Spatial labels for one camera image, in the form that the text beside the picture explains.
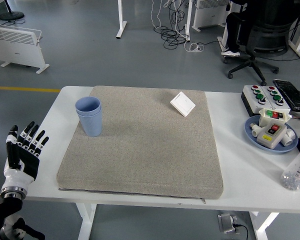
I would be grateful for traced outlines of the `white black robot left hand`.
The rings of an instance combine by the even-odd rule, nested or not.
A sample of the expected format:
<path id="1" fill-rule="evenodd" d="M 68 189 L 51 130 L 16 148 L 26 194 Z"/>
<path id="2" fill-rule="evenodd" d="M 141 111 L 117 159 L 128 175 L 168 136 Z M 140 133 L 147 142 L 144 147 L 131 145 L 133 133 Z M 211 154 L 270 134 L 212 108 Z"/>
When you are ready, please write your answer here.
<path id="1" fill-rule="evenodd" d="M 40 155 L 49 141 L 46 131 L 38 132 L 39 125 L 30 122 L 25 129 L 18 133 L 18 126 L 14 125 L 6 138 L 7 160 L 3 174 L 5 182 L 1 192 L 18 190 L 27 192 L 28 186 L 38 175 Z"/>

